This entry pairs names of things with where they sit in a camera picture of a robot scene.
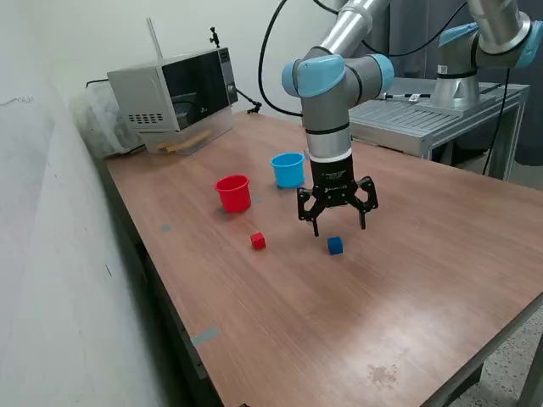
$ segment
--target plastic cup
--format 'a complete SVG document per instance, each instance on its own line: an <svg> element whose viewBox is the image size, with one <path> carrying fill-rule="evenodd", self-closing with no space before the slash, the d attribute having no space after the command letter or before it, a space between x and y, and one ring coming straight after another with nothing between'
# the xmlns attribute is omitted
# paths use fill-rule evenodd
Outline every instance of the plastic cup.
<svg viewBox="0 0 543 407"><path fill-rule="evenodd" d="M285 153L271 160L277 185L281 188L297 188L304 183L304 154Z"/></svg>
<svg viewBox="0 0 543 407"><path fill-rule="evenodd" d="M249 193L249 178L235 175L222 178L215 185L215 190L221 197L222 207L231 214L244 212L251 206Z"/></svg>

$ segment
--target floor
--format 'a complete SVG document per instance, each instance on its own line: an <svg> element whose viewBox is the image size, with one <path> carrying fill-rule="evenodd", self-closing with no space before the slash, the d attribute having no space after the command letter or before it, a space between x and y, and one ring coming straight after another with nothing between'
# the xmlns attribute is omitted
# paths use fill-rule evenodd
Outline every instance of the floor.
<svg viewBox="0 0 543 407"><path fill-rule="evenodd" d="M462 166L482 172L484 159ZM510 182L543 190L543 167L513 166ZM530 318L484 363L481 382L471 387L451 407L513 407L528 375L543 332L543 308Z"/></svg>

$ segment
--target blue cup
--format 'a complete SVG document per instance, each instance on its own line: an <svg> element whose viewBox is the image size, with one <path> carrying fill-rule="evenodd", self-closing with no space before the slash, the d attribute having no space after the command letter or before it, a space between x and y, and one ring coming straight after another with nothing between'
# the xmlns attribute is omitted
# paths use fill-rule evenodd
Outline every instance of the blue cup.
<svg viewBox="0 0 543 407"><path fill-rule="evenodd" d="M281 188L297 188L304 183L304 154L285 153L271 160L277 185Z"/></svg>

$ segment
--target metal workbench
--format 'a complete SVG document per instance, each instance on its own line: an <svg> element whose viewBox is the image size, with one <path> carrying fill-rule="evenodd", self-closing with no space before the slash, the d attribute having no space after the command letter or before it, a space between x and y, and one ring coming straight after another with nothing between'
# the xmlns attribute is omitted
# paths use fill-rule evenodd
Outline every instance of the metal workbench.
<svg viewBox="0 0 543 407"><path fill-rule="evenodd" d="M434 86L434 80L396 78L389 93L432 93ZM480 89L481 94L491 97L491 100L487 98L484 107L465 113L463 117L420 111L414 103L403 100L363 103L350 111L353 138L431 159L435 148L498 116L503 85L481 83ZM529 85L509 85L500 131L490 160L490 176L507 180L511 174L528 93Z"/></svg>

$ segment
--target metal grate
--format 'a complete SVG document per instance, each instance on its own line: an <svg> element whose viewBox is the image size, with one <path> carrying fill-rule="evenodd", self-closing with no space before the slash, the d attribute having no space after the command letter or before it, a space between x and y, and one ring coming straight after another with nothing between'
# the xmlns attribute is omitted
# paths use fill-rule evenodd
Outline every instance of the metal grate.
<svg viewBox="0 0 543 407"><path fill-rule="evenodd" d="M128 120L132 123L138 123L139 125L150 125L164 121L162 113L141 113L141 114L129 114Z"/></svg>
<svg viewBox="0 0 543 407"><path fill-rule="evenodd" d="M449 114L415 110L415 105L408 102L380 100L371 100L351 109L349 116L355 123L420 136L459 120Z"/></svg>

